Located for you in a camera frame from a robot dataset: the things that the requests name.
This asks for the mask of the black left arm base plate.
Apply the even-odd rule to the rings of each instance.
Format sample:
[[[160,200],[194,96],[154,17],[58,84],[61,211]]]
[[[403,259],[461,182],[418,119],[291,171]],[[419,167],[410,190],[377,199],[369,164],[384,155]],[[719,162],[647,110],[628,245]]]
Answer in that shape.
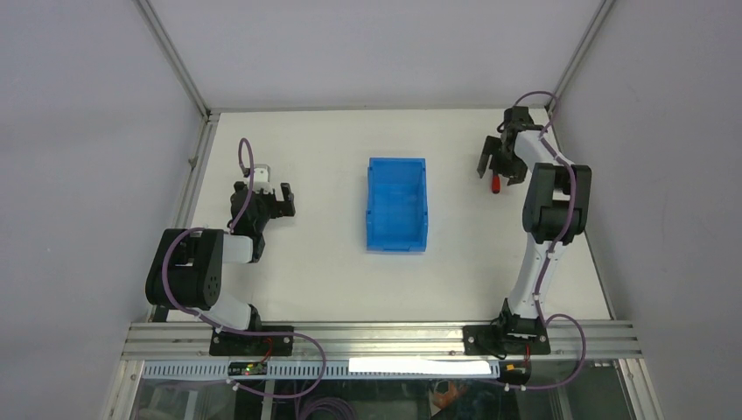
[[[208,354],[224,357],[263,357],[291,356],[293,338],[286,333],[293,333],[291,325],[269,325],[262,328],[268,336],[245,336],[233,332],[216,332],[213,330]]]

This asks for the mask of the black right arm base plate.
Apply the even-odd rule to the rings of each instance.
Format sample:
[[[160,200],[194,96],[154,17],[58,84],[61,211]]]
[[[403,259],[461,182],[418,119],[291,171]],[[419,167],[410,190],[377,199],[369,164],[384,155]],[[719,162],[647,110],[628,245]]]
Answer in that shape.
[[[546,330],[539,326],[530,331],[507,332],[497,325],[465,325],[462,328],[466,355],[506,356],[548,355],[551,353]]]

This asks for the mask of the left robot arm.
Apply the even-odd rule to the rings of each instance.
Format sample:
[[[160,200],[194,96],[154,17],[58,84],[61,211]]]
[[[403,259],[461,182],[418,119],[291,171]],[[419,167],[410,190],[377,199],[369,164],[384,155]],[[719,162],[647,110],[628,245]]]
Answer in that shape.
[[[291,185],[282,183],[277,192],[269,183],[250,187],[237,181],[230,213],[236,227],[226,230],[166,229],[145,281],[145,296],[152,305],[181,310],[221,331],[259,333],[258,310],[222,290],[222,269],[260,261],[269,221],[296,215]]]

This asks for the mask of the red handled screwdriver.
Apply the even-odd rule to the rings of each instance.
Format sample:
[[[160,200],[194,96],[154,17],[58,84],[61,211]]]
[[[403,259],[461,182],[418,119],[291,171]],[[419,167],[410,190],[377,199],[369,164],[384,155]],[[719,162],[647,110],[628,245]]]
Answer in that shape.
[[[494,194],[498,194],[501,192],[501,180],[497,173],[493,173],[492,176],[492,184],[491,184],[491,191]]]

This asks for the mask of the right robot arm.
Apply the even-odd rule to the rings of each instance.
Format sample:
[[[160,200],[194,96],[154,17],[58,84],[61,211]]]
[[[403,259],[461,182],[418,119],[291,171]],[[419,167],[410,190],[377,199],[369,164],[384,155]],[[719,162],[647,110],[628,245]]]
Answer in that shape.
[[[515,286],[493,329],[507,340],[540,341],[546,337],[544,301],[557,265],[567,246],[585,231],[592,169],[552,146],[545,126],[535,123],[526,107],[507,108],[498,132],[486,137],[477,173],[493,174],[494,193],[500,179],[511,186],[528,183],[521,213],[527,242]]]

